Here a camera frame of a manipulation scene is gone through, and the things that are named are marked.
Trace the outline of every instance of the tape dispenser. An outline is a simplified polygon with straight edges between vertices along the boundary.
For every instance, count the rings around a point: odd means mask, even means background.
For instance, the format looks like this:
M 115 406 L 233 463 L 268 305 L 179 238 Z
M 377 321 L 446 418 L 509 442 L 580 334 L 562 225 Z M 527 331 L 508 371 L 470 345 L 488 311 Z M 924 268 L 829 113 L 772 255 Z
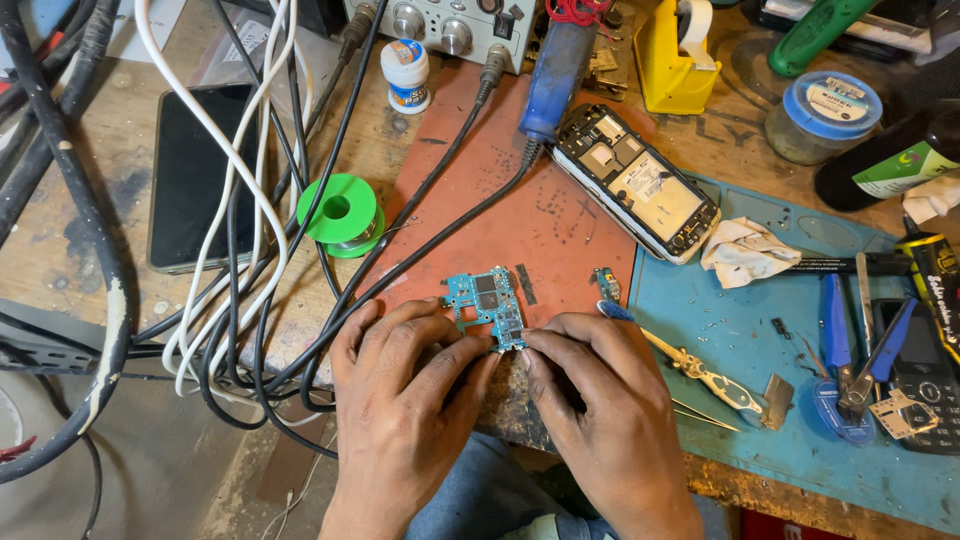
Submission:
M 663 0 L 634 35 L 634 58 L 649 112 L 700 114 L 721 63 L 707 52 L 709 0 Z

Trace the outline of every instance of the charging port board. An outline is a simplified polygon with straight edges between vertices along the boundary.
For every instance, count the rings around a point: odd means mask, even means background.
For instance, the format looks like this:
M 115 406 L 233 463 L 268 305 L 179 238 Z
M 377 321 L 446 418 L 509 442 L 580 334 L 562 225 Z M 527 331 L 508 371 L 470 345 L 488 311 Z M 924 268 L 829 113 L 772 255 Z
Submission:
M 457 330 L 466 334 L 467 327 L 493 324 L 491 351 L 503 353 L 527 346 L 520 337 L 523 316 L 516 302 L 514 276 L 503 266 L 495 266 L 486 274 L 457 274 L 440 281 L 449 294 L 440 297 L 441 307 L 452 307 Z M 473 307 L 477 318 L 464 320 L 464 309 Z
M 610 268 L 594 268 L 593 277 L 600 287 L 600 297 L 620 305 L 620 282 L 613 276 Z

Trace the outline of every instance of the jeans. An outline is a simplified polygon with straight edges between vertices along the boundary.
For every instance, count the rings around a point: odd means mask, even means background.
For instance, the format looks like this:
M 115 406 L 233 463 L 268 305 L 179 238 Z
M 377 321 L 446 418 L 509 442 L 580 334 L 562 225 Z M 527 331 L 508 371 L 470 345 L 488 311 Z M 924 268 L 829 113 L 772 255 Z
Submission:
M 405 540 L 496 540 L 554 514 L 559 540 L 618 536 L 603 519 L 574 517 L 540 489 L 499 440 L 472 433 L 440 491 L 411 522 Z

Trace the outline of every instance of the wooden workbench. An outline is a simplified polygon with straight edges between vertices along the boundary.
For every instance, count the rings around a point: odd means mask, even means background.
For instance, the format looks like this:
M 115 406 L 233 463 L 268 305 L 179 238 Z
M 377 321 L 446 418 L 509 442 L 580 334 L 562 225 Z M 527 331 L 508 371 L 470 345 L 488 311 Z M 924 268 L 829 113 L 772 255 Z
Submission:
M 626 4 L 625 13 L 635 12 L 634 24 L 639 25 L 656 1 L 636 0 Z M 207 41 L 220 32 L 219 23 L 205 1 L 187 3 L 165 51 L 181 80 L 189 78 Z M 780 159 L 762 134 L 765 114 L 789 84 L 788 80 L 772 74 L 765 63 L 766 52 L 773 48 L 779 36 L 751 27 L 740 9 L 716 12 L 709 49 L 724 67 L 707 111 L 700 116 L 654 114 L 658 128 L 653 143 L 680 167 L 835 213 L 823 205 L 812 190 L 814 168 Z M 421 119 L 396 113 L 384 99 L 386 82 L 380 75 L 377 55 L 385 42 L 381 39 L 374 51 L 334 169 L 334 172 L 356 174 L 369 181 L 381 204 L 391 196 L 393 182 Z M 621 65 L 629 66 L 615 77 L 628 82 L 631 92 L 627 102 L 643 110 L 636 68 L 624 61 L 630 58 L 629 43 L 627 36 L 611 44 L 618 49 L 616 55 Z M 435 56 L 431 56 L 430 61 L 431 77 L 436 78 L 443 61 Z M 176 310 L 190 283 L 190 275 L 161 275 L 150 271 L 145 264 L 156 103 L 168 86 L 150 64 L 118 61 L 108 62 L 105 68 L 102 86 L 76 132 L 75 144 L 81 150 L 91 179 L 106 189 L 123 224 L 137 267 L 135 286 L 139 296 L 135 300 L 139 303 L 139 316 L 135 322 L 142 329 Z M 912 72 L 910 65 L 884 65 L 832 52 L 821 55 L 811 69 L 850 73 L 873 86 L 881 96 L 889 92 L 891 83 L 902 81 Z M 339 123 L 347 93 L 347 84 L 341 83 L 331 102 L 333 113 L 327 119 L 328 125 Z M 333 131 L 324 130 L 310 144 L 315 175 L 323 167 L 332 138 Z M 960 244 L 960 218 L 956 216 L 954 212 L 924 227 L 944 232 L 952 242 Z M 901 232 L 900 206 L 894 200 L 844 217 L 890 233 Z M 106 305 L 99 264 L 92 245 L 72 234 L 77 220 L 60 172 L 52 167 L 20 217 L 16 231 L 0 251 L 0 260 L 6 263 L 6 271 L 0 275 L 0 297 L 103 324 Z M 357 260 L 338 260 L 339 280 L 346 282 L 358 263 Z M 316 252 L 309 243 L 300 246 L 293 257 L 276 297 L 268 357 L 269 364 L 275 367 L 296 357 L 316 337 L 333 306 Z M 692 491 L 726 503 L 857 538 L 943 537 L 932 529 L 696 455 L 685 454 L 684 462 Z

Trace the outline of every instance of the plastic bag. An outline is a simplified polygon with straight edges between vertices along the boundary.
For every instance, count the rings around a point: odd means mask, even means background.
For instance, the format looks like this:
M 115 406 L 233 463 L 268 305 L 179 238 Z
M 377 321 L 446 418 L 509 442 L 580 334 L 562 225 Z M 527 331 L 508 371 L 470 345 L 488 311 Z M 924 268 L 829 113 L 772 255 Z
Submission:
M 255 12 L 246 8 L 231 7 L 227 13 L 233 22 L 233 29 L 240 36 L 244 48 L 250 55 L 253 65 L 257 69 L 263 67 L 263 57 L 267 48 L 267 38 L 270 36 L 272 19 L 269 15 Z M 276 40 L 275 57 L 283 49 L 284 36 Z M 320 37 L 309 30 L 297 28 L 297 45 L 313 76 L 314 103 L 320 99 L 324 91 L 325 82 L 329 74 L 337 65 L 340 55 L 340 44 Z M 213 86 L 229 83 L 249 83 L 252 81 L 246 65 L 240 58 L 233 40 L 227 36 L 227 31 L 221 29 L 209 42 L 201 56 L 200 66 L 188 81 L 189 86 Z M 306 100 L 306 78 L 300 63 L 297 62 L 297 82 L 300 87 L 300 104 Z M 286 118 L 293 118 L 290 107 L 290 89 L 286 69 L 276 74 L 270 84 L 270 99 L 276 112 Z

